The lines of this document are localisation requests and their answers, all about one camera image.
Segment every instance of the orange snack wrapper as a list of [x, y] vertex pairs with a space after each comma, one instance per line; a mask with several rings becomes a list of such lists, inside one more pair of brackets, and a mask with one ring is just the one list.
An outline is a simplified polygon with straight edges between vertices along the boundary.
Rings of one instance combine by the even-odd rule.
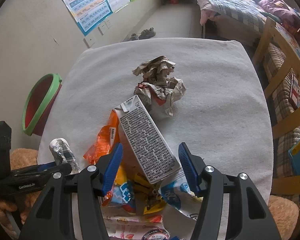
[[[120, 142], [118, 129], [119, 119], [112, 110], [107, 125], [101, 128], [96, 142], [83, 157], [90, 164], [96, 164], [101, 156], [109, 154], [112, 147]], [[99, 201], [102, 206], [122, 206], [128, 213], [136, 213], [132, 183], [128, 180], [122, 165], [119, 166], [111, 191], [108, 191], [103, 198], [99, 198]]]

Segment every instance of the stuffed animal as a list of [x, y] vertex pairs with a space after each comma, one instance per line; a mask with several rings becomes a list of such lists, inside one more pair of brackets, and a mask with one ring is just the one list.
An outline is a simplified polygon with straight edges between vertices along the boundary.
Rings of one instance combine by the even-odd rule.
[[[38, 151], [36, 150], [23, 148], [16, 149], [12, 152], [12, 154], [10, 154], [11, 169], [14, 170], [30, 165], [36, 165], [38, 164], [37, 156]], [[21, 222], [23, 224], [25, 223], [27, 215], [39, 194], [40, 192], [27, 194], [22, 201], [23, 205], [21, 207], [19, 204], [20, 201], [18, 201]], [[274, 217], [275, 223], [277, 224], [282, 240], [288, 240], [291, 237], [298, 220], [298, 206], [288, 199], [271, 195], [268, 207]], [[8, 218], [4, 213], [5, 210], [13, 212], [17, 210], [17, 206], [14, 203], [0, 199], [0, 223], [8, 235], [11, 238], [16, 239], [16, 233], [13, 231]]]

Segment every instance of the white table cover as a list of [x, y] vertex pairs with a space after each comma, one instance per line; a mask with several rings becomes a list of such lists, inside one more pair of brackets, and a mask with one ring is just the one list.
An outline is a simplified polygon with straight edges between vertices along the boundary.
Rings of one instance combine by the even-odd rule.
[[[174, 104], [174, 116], [157, 122], [173, 153], [177, 156], [178, 145], [186, 142], [193, 154], [222, 173], [247, 173], [267, 202], [273, 169], [270, 118], [257, 74], [237, 41], [165, 38], [88, 49], [79, 56], [54, 102], [38, 163], [54, 161], [49, 143], [63, 137], [80, 167], [86, 167], [82, 156], [111, 109], [131, 97], [142, 81], [131, 71], [160, 55], [176, 63], [171, 76], [182, 78], [187, 88]], [[219, 239], [226, 233], [226, 195], [224, 201]], [[77, 206], [73, 209], [76, 238], [82, 239]], [[172, 207], [164, 210], [171, 236], [190, 239], [194, 223]]]

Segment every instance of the plaid bedding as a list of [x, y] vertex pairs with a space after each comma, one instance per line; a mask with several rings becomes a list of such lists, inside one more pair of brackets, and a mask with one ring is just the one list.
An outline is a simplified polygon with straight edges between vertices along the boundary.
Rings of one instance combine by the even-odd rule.
[[227, 15], [257, 32], [262, 33], [266, 17], [260, 12], [264, 10], [252, 0], [209, 0], [213, 10]]
[[[285, 54], [278, 47], [271, 43], [269, 44], [268, 51], [263, 59], [263, 67], [266, 71], [268, 80], [271, 80], [271, 78], [276, 75], [285, 58]], [[294, 111], [289, 101], [292, 74], [294, 74], [294, 72], [293, 70], [290, 70], [283, 82], [272, 94], [275, 115], [278, 122]], [[300, 128], [295, 128], [293, 131], [288, 132], [279, 138], [278, 150], [277, 153], [274, 153], [274, 178], [289, 177], [294, 175], [291, 161], [288, 156], [288, 150], [294, 144], [296, 144], [298, 140], [300, 140]], [[299, 195], [282, 197], [294, 201], [297, 205], [300, 204]]]

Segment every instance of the wooden chair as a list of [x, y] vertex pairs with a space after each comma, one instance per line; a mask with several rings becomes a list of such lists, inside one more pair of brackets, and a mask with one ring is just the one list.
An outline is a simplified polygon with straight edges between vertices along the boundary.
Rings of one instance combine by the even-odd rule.
[[[293, 69], [300, 86], [300, 58], [291, 44], [288, 43], [287, 40], [281, 35], [281, 33], [276, 29], [276, 22], [269, 17], [267, 18], [259, 45], [252, 58], [252, 63], [255, 65], [261, 62], [272, 38], [273, 41], [279, 45], [280, 49], [285, 54], [286, 59], [277, 74], [270, 80], [269, 85], [264, 90], [266, 98], [269, 98], [271, 96], [271, 94], [276, 90], [276, 88], [284, 80], [291, 69]], [[279, 138], [284, 134], [294, 130], [298, 126], [300, 126], [300, 107], [272, 127], [273, 138]], [[300, 195], [300, 176], [273, 179], [271, 193], [280, 195]], [[299, 232], [300, 210], [298, 222], [292, 238], [295, 237]]]

